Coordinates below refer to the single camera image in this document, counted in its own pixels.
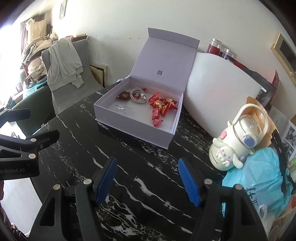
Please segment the brown chocolate packet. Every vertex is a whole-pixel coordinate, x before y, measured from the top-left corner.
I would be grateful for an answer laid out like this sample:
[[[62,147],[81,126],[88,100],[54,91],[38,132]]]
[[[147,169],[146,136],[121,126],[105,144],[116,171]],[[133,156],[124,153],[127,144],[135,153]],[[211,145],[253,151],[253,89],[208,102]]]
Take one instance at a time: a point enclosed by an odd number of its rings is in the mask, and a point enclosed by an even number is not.
[[[127,91],[124,91],[121,94],[119,94],[116,98],[121,100],[130,100],[130,93]]]

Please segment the large red gold candy packet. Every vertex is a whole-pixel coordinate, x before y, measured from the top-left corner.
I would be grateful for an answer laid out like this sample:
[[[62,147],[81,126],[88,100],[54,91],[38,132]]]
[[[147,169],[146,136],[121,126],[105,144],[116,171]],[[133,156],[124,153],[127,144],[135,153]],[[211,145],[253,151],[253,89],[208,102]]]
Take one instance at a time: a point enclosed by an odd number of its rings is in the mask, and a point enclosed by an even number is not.
[[[153,108],[159,108],[161,116],[165,117],[169,109],[178,109],[176,106],[177,103],[178,102],[172,98],[157,98],[150,104],[150,106]]]

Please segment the red green snack packet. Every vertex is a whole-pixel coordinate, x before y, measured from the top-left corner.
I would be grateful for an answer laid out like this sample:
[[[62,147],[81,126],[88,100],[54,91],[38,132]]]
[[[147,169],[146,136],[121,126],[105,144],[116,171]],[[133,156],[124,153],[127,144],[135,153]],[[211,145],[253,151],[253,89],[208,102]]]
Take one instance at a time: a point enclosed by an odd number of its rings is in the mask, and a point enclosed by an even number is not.
[[[152,120],[154,127],[158,128],[164,121],[162,119],[153,119]]]

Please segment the clear acrylic phone stand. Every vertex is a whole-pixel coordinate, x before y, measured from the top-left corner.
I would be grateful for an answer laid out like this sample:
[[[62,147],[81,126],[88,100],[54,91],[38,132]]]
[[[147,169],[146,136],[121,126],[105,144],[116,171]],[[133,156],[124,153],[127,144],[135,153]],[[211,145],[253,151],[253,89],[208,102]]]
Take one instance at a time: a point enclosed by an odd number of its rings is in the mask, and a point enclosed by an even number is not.
[[[126,113],[126,112],[131,111],[132,108],[130,108],[129,106],[124,106],[124,105],[116,104],[114,106],[114,110],[115,111],[122,111],[122,112]]]

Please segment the red plastic fan toy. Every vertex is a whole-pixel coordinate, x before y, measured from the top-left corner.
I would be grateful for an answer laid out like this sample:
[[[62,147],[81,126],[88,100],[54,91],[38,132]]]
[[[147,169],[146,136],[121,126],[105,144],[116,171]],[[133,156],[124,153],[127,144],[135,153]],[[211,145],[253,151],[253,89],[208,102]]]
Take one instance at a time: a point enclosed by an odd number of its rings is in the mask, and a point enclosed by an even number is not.
[[[157,92],[155,93],[154,95],[152,95],[150,98],[149,98],[149,103],[153,103],[155,102],[156,100],[159,99],[158,95],[160,94],[160,92]]]

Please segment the grey upholstered chair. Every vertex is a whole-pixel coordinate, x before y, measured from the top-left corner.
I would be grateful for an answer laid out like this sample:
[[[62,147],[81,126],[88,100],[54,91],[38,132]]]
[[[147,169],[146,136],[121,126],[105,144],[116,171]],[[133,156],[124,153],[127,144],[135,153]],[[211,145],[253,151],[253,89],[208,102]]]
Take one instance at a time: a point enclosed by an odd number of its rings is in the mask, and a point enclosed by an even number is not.
[[[103,89],[91,72],[88,46],[87,39],[71,42],[62,38],[42,53],[56,115]]]

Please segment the white cartoon water bottle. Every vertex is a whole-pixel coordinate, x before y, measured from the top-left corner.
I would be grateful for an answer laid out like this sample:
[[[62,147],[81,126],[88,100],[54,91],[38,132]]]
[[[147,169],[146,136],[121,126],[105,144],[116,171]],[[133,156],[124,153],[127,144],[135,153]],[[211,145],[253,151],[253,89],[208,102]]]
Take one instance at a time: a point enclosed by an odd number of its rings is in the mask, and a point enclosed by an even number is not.
[[[209,149],[211,163],[220,171],[233,167],[241,169],[268,128],[268,117],[261,107],[253,103],[243,105],[234,119],[227,122],[227,128],[220,136],[213,139]]]

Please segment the beige garment on chair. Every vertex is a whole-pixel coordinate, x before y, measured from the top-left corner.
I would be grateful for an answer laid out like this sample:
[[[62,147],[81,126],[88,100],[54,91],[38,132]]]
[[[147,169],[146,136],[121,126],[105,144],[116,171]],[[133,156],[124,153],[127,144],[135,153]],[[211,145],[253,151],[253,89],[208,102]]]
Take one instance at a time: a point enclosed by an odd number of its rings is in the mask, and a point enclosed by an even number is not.
[[[69,39],[62,38],[49,49],[50,67],[47,70],[48,85],[56,91],[67,84],[80,88],[84,71],[80,57]]]

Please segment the pile of clothes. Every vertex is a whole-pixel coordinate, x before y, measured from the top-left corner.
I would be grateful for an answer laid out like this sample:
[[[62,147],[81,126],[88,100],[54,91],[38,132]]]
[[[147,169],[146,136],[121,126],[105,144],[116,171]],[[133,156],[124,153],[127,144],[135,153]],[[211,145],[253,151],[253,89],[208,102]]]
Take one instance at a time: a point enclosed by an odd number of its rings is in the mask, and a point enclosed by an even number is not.
[[[58,40],[52,30],[50,21],[44,15],[21,22],[21,64],[26,85],[40,82],[46,76],[41,54]]]

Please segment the lavender gift box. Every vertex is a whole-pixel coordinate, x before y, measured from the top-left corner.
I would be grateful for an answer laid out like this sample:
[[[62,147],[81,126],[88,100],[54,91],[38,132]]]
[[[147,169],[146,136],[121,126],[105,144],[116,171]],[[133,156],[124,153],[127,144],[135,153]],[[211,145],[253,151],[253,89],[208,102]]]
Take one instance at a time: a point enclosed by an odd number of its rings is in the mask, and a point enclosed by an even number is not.
[[[115,128],[158,147],[167,149],[172,141],[181,114],[183,97],[195,60],[199,40],[170,31],[149,28],[145,42],[133,68],[123,81],[115,85],[94,104],[97,122]],[[130,100],[116,97],[130,93]],[[149,98],[177,101],[177,110],[169,109],[164,122],[154,127],[153,107]],[[115,111],[116,104],[129,106],[129,112]]]

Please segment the white foam pillow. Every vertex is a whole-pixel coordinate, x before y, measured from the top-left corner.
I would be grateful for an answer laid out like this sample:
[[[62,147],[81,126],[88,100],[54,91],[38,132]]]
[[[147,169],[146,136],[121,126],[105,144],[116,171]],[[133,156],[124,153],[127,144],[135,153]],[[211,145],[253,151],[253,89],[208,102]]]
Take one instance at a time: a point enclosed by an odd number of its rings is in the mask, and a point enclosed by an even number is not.
[[[183,105],[212,137],[234,119],[247,97],[257,97],[261,85],[233,63],[213,54],[197,53]]]

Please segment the dark lidded glass jar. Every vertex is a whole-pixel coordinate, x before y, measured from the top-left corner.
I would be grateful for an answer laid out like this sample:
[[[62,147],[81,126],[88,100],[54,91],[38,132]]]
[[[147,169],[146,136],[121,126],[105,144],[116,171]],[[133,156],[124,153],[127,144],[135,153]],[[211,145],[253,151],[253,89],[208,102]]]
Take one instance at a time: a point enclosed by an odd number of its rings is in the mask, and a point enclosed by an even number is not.
[[[237,57],[237,55],[233,51],[231,51],[228,48],[224,48],[223,53],[222,53],[223,59],[234,63],[236,60],[236,57]]]

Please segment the red lidded glass jar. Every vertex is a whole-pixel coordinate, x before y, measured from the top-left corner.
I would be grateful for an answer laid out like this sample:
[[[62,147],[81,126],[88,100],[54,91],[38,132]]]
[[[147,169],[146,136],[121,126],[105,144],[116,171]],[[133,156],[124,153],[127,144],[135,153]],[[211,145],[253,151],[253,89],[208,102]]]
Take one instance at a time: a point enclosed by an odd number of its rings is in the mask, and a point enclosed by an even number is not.
[[[206,53],[214,54],[219,56],[221,52],[221,47],[223,46],[223,42],[220,40],[213,38],[208,45],[208,49]]]

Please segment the framed picture against wall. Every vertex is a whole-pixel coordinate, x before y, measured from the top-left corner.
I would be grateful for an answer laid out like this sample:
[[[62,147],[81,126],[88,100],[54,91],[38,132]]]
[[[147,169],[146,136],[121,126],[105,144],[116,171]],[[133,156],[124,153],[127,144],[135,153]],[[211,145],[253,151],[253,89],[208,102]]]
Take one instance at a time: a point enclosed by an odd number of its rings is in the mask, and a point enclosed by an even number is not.
[[[108,86],[108,66],[93,61],[89,62],[91,72],[96,81],[103,87]]]

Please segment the gold picture frame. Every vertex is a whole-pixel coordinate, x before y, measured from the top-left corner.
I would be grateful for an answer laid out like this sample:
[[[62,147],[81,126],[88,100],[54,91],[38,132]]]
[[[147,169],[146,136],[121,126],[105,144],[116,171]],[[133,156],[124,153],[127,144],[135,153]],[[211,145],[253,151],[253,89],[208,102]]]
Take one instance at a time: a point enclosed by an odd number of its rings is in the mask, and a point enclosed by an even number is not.
[[[295,51],[293,51],[292,47],[281,33],[277,32],[270,49],[287,72],[293,84],[295,84]]]

